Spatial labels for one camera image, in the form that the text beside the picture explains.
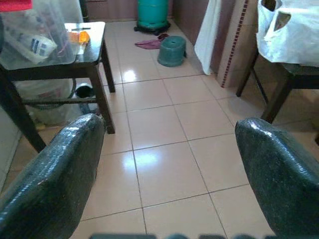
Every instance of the plastic container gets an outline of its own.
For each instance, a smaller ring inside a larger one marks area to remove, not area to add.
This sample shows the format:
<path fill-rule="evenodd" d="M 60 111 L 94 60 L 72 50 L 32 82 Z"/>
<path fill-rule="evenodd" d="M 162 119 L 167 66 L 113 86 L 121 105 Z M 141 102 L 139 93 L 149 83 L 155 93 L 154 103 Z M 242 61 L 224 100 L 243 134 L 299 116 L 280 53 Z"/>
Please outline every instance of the plastic container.
<path fill-rule="evenodd" d="M 167 21 L 168 0 L 139 0 L 135 31 L 153 31 L 158 35 L 170 27 Z"/>
<path fill-rule="evenodd" d="M 183 64 L 186 41 L 180 36 L 169 36 L 160 45 L 158 62 L 167 67 Z"/>
<path fill-rule="evenodd" d="M 72 81 L 68 79 L 20 81 L 15 86 L 20 96 L 26 100 L 65 99 L 72 92 Z M 71 105 L 39 105 L 28 109 L 44 124 L 55 125 L 66 121 Z"/>
<path fill-rule="evenodd" d="M 1 13 L 4 45 L 0 64 L 15 70 L 74 62 L 64 12 L 60 0 L 33 0 L 31 10 Z"/>

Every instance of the white plastic bag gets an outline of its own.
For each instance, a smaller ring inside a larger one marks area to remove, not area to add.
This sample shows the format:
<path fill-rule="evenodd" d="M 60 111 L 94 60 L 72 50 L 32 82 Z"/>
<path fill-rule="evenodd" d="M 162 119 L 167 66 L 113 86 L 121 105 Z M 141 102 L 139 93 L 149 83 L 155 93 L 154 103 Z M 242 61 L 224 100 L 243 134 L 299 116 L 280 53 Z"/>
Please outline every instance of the white plastic bag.
<path fill-rule="evenodd" d="M 270 62 L 319 66 L 319 0 L 258 1 L 259 53 Z"/>

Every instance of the green plastic stool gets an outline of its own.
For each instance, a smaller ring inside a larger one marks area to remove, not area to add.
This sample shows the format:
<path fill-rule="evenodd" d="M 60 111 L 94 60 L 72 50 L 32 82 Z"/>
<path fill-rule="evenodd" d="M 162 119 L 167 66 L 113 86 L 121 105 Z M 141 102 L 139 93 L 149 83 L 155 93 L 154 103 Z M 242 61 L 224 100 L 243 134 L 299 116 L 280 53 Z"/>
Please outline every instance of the green plastic stool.
<path fill-rule="evenodd" d="M 169 36 L 160 45 L 158 62 L 167 67 L 183 64 L 186 41 L 180 36 Z"/>

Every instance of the white curtain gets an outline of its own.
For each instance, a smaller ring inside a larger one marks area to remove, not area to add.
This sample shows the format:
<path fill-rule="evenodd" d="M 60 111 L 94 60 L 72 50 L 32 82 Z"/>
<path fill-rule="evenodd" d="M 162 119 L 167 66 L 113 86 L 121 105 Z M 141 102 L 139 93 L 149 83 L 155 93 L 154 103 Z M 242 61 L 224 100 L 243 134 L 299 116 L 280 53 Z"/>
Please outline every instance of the white curtain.
<path fill-rule="evenodd" d="M 209 0 L 206 14 L 195 44 L 195 52 L 206 75 L 211 74 L 210 63 L 217 36 L 221 0 Z"/>

